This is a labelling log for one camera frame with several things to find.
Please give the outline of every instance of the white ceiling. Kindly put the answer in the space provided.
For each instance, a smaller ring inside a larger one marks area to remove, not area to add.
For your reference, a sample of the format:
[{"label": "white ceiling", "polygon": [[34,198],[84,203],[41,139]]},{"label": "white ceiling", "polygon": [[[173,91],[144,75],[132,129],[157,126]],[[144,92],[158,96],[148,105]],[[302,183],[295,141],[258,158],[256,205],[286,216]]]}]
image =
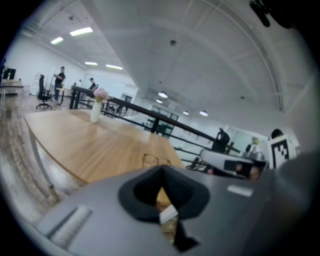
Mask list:
[{"label": "white ceiling", "polygon": [[[25,26],[42,41],[62,36],[54,47],[79,63],[124,67],[147,99],[166,91],[177,111],[285,112],[315,63],[296,30],[269,20],[249,0],[51,0]],[[88,26],[94,33],[69,35]]]},{"label": "white ceiling", "polygon": [[[91,27],[92,33],[71,36],[70,32]],[[58,50],[88,69],[107,70],[106,64],[120,66],[122,63],[98,29],[92,17],[79,0],[48,0],[24,24],[23,30],[49,47]],[[62,37],[63,42],[50,42]],[[98,66],[85,65],[96,62]]]}]

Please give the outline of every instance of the white vase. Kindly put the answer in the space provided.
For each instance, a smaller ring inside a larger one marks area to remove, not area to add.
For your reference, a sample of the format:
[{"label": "white vase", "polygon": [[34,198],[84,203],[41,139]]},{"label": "white vase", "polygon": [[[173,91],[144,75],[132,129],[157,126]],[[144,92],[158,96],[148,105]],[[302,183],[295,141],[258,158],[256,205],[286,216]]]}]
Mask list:
[{"label": "white vase", "polygon": [[91,122],[98,122],[100,111],[101,111],[102,102],[95,101],[93,103],[93,107],[91,109]]}]

